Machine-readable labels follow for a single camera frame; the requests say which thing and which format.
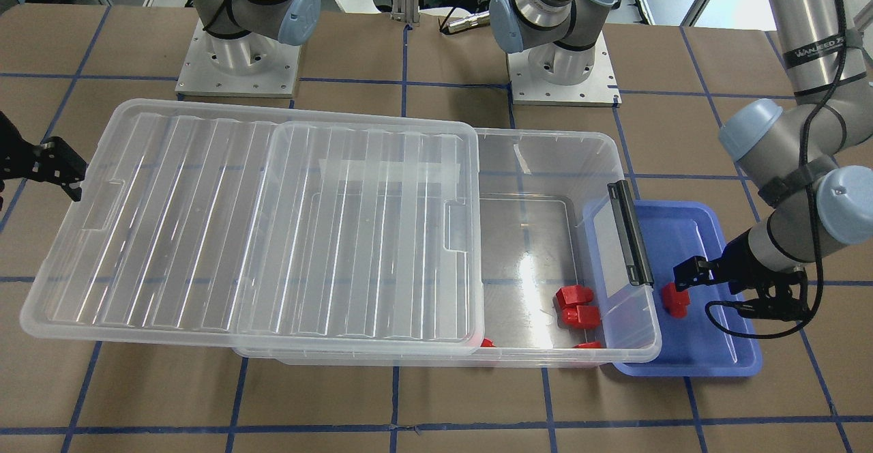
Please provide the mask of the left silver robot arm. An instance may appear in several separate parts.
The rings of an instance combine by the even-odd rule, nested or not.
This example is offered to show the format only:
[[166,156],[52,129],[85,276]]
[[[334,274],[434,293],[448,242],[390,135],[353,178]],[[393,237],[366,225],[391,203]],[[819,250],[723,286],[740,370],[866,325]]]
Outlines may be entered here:
[[871,170],[838,166],[871,139],[861,34],[844,0],[769,0],[796,105],[746,105],[718,132],[772,213],[733,239],[712,275],[733,294],[871,239]]

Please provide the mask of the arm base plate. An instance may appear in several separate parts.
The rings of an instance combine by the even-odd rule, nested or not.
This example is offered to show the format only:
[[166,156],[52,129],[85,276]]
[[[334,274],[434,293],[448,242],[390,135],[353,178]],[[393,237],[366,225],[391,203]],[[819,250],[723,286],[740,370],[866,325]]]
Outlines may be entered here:
[[506,55],[514,104],[611,107],[623,103],[603,33],[595,46],[570,51],[546,44]]
[[293,98],[302,49],[255,33],[218,39],[197,21],[175,92],[187,98]]

